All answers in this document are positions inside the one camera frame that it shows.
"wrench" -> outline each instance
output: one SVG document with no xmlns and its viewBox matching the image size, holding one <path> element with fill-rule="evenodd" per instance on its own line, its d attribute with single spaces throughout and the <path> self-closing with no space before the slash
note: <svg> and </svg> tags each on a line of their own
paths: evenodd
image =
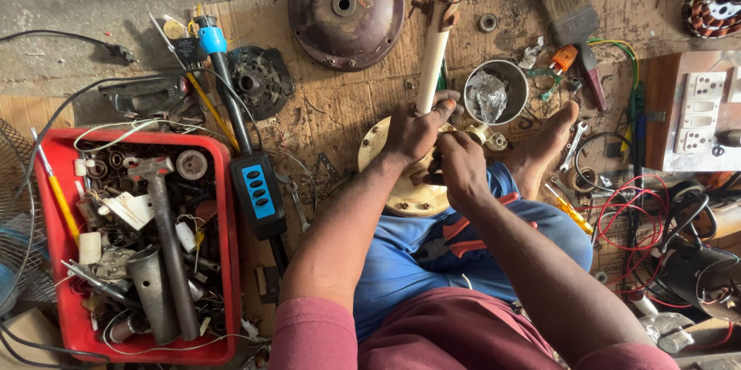
<svg viewBox="0 0 741 370">
<path fill-rule="evenodd" d="M 310 224 L 306 222 L 304 208 L 301 205 L 301 199 L 299 199 L 299 185 L 297 185 L 295 182 L 291 182 L 286 184 L 285 188 L 288 189 L 288 192 L 291 192 L 291 195 L 293 196 L 293 202 L 296 203 L 296 208 L 299 210 L 299 218 L 301 219 L 301 232 L 305 233 Z"/>
<path fill-rule="evenodd" d="M 579 124 L 577 124 L 577 132 L 574 133 L 574 139 L 571 140 L 571 147 L 568 148 L 568 153 L 566 154 L 566 159 L 563 161 L 563 164 L 561 167 L 559 167 L 559 170 L 561 173 L 566 173 L 568 170 L 568 163 L 571 161 L 571 158 L 574 157 L 574 154 L 577 152 L 577 147 L 579 147 L 579 140 L 582 139 L 582 134 L 584 134 L 585 131 L 587 131 L 587 128 L 589 126 L 584 121 L 580 121 Z"/>
<path fill-rule="evenodd" d="M 569 202 L 571 202 L 573 206 L 575 207 L 579 206 L 579 198 L 577 198 L 577 195 L 574 193 L 574 191 L 570 190 L 568 186 L 566 186 L 565 183 L 561 182 L 561 179 L 559 179 L 558 176 L 551 177 L 551 182 L 552 184 L 556 185 L 561 190 L 561 192 L 563 192 L 566 195 Z"/>
</svg>

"brush handle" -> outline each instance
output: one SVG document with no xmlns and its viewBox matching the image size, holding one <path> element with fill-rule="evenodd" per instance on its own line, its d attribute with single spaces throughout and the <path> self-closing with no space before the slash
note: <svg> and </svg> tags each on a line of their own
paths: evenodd
<svg viewBox="0 0 741 370">
<path fill-rule="evenodd" d="M 605 100 L 605 93 L 602 91 L 602 82 L 599 81 L 599 73 L 597 72 L 597 58 L 592 53 L 592 48 L 589 47 L 587 42 L 577 43 L 574 46 L 579 50 L 579 69 L 582 70 L 582 76 L 584 82 L 586 82 L 588 88 L 592 91 L 592 98 L 594 98 L 594 104 L 597 106 L 598 111 L 604 111 L 607 109 L 607 101 Z"/>
</svg>

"white plastic pipe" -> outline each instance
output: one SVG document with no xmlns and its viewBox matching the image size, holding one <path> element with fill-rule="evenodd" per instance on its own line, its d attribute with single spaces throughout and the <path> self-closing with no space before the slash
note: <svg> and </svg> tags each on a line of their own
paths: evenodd
<svg viewBox="0 0 741 370">
<path fill-rule="evenodd" d="M 427 29 L 427 44 L 425 45 L 425 58 L 421 63 L 420 91 L 417 93 L 417 111 L 423 114 L 432 110 L 432 102 L 435 98 L 437 79 L 440 77 L 440 65 L 445 56 L 445 47 L 448 45 L 450 31 L 440 33 L 440 17 L 444 10 L 443 5 L 432 2 L 432 20 Z"/>
</svg>

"red plastic crate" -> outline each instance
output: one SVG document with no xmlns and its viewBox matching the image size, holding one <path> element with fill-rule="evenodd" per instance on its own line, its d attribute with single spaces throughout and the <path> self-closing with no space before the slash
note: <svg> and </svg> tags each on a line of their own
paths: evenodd
<svg viewBox="0 0 741 370">
<path fill-rule="evenodd" d="M 42 145 L 49 158 L 54 174 L 59 179 L 61 189 L 67 199 L 75 220 L 84 224 L 75 203 L 79 200 L 74 176 L 73 160 L 78 158 L 77 150 L 72 146 L 75 138 L 84 133 L 85 129 L 68 128 L 49 130 Z M 123 135 L 120 130 L 96 130 L 85 136 L 86 140 L 112 142 Z M 224 307 L 227 334 L 238 334 L 240 331 L 241 303 L 239 290 L 239 251 L 237 248 L 236 220 L 233 209 L 233 194 L 228 163 L 230 156 L 226 148 L 210 137 L 191 134 L 175 133 L 132 133 L 124 142 L 161 144 L 161 145 L 190 145 L 200 146 L 208 150 L 213 156 L 216 171 L 216 189 L 218 205 L 218 245 L 221 251 L 222 285 L 224 289 Z M 67 268 L 60 261 L 77 260 L 78 251 L 74 240 L 64 223 L 64 217 L 59 210 L 46 172 L 37 158 L 36 175 L 39 181 L 39 193 L 44 206 L 44 217 L 49 240 L 49 252 L 52 261 L 54 281 L 59 282 L 66 278 Z M 67 280 L 56 287 L 56 296 L 59 307 L 59 323 L 64 346 L 67 348 L 91 351 L 108 355 L 113 362 L 120 363 L 172 363 L 189 365 L 221 365 L 227 363 L 234 356 L 238 337 L 226 337 L 223 340 L 202 348 L 188 351 L 155 350 L 138 355 L 123 355 L 98 341 L 90 324 L 90 316 L 80 302 L 83 295 L 74 294 L 69 289 Z M 193 341 L 185 342 L 178 339 L 174 343 L 162 346 L 164 348 L 187 348 L 206 344 L 214 337 L 198 337 Z M 144 351 L 155 345 L 152 335 L 136 335 L 123 344 L 112 344 L 116 349 L 125 352 Z M 80 360 L 89 360 L 88 357 L 78 356 Z"/>
</svg>

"maroon shirt sleeve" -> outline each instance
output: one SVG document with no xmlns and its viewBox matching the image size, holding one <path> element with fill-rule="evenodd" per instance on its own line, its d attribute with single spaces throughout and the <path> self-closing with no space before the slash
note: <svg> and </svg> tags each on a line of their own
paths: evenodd
<svg viewBox="0 0 741 370">
<path fill-rule="evenodd" d="M 674 360 L 655 346 L 639 343 L 617 344 L 592 351 L 576 370 L 679 370 Z"/>
<path fill-rule="evenodd" d="M 276 310 L 271 370 L 358 368 L 352 314 L 320 297 L 291 299 Z"/>
</svg>

